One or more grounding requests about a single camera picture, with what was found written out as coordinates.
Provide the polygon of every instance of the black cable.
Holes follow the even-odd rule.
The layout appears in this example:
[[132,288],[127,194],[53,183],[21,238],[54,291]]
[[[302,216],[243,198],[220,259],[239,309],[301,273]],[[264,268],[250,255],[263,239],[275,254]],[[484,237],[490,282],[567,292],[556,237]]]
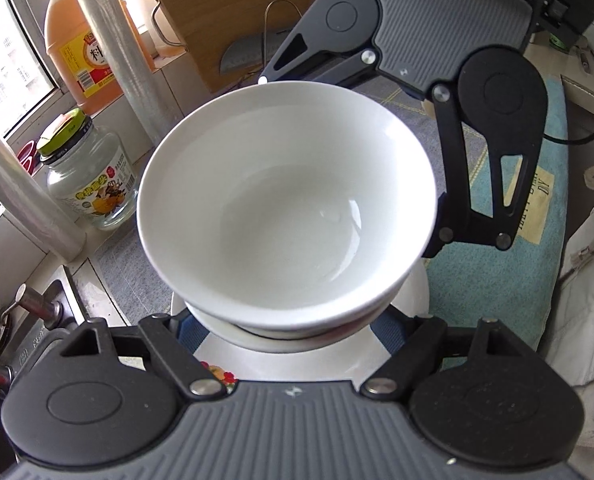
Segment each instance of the black cable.
[[548,139],[550,142],[556,142],[557,144],[564,144],[567,146],[581,146],[583,144],[588,144],[588,142],[592,142],[594,140],[594,131],[587,137],[583,139],[557,139],[556,137],[551,137],[547,134],[544,134],[544,139]]
[[250,72],[246,72],[243,76],[241,76],[235,83],[233,83],[231,86],[229,86],[228,88],[226,88],[223,93],[227,94],[228,92],[232,92],[233,90],[239,90],[241,88],[241,85],[243,85],[243,83],[245,81],[247,81],[248,79],[250,79],[252,76],[256,75],[256,74],[260,74],[262,72],[264,67],[259,67],[256,70],[251,70]]

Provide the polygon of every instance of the white cloth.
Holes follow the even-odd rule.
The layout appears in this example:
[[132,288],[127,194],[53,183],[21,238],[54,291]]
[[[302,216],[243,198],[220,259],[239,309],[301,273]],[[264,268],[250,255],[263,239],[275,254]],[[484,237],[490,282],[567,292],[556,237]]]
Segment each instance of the white cloth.
[[[594,189],[594,168],[585,174]],[[594,480],[594,209],[568,240],[545,359],[579,394],[586,419],[570,463]]]

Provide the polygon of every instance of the product label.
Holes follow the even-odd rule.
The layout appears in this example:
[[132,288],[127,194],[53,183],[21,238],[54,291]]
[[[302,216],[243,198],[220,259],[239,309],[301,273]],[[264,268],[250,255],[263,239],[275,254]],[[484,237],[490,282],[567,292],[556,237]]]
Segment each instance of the product label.
[[120,147],[103,173],[83,189],[60,200],[94,224],[123,204],[135,181],[135,174]]
[[59,49],[86,97],[114,81],[114,75],[91,30]]
[[[519,160],[514,169],[514,175],[510,181],[506,196],[504,197],[505,204],[509,204],[512,199],[521,167],[522,162]],[[550,200],[552,199],[554,189],[555,176],[542,167],[537,166],[535,174],[532,177],[532,186],[530,186],[526,209],[523,211],[522,221],[517,231],[518,236],[528,240],[531,244],[539,245],[541,243],[541,235],[546,226],[548,209],[550,208]]]

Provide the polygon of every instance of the jar label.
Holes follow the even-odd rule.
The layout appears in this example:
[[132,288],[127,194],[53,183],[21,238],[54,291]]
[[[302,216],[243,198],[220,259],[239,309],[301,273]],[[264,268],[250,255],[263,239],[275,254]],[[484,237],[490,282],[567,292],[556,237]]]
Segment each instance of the jar label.
[[114,81],[114,74],[91,30],[59,49],[86,97]]
[[132,167],[119,147],[103,173],[85,188],[60,200],[94,224],[99,217],[110,216],[123,204],[135,181]]

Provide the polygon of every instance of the plastic wrap roll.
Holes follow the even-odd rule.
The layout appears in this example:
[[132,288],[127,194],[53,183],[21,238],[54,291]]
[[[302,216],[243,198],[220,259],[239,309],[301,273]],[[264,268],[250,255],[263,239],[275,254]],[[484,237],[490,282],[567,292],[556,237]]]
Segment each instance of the plastic wrap roll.
[[126,99],[157,146],[183,115],[157,87],[119,0],[78,1]]
[[81,252],[86,234],[22,167],[0,138],[0,202],[40,242],[70,262]]

